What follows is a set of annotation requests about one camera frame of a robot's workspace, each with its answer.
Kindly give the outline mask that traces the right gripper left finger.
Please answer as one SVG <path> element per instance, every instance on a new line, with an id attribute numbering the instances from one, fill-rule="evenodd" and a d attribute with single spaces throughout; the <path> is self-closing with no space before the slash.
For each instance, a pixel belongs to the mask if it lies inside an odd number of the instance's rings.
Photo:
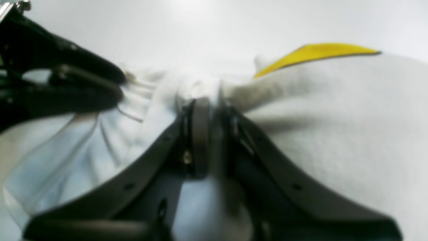
<path id="1" fill-rule="evenodd" d="M 151 147 L 120 174 L 32 218 L 27 241 L 172 241 L 182 185 L 208 174 L 210 102 L 186 103 Z"/>

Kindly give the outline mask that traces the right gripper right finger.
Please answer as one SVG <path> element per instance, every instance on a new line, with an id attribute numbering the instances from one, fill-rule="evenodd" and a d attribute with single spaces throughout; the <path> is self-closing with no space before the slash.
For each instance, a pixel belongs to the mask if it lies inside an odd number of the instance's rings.
<path id="1" fill-rule="evenodd" d="M 393 218 L 310 177 L 228 103 L 224 134 L 226 172 L 242 189 L 252 241 L 402 241 Z"/>

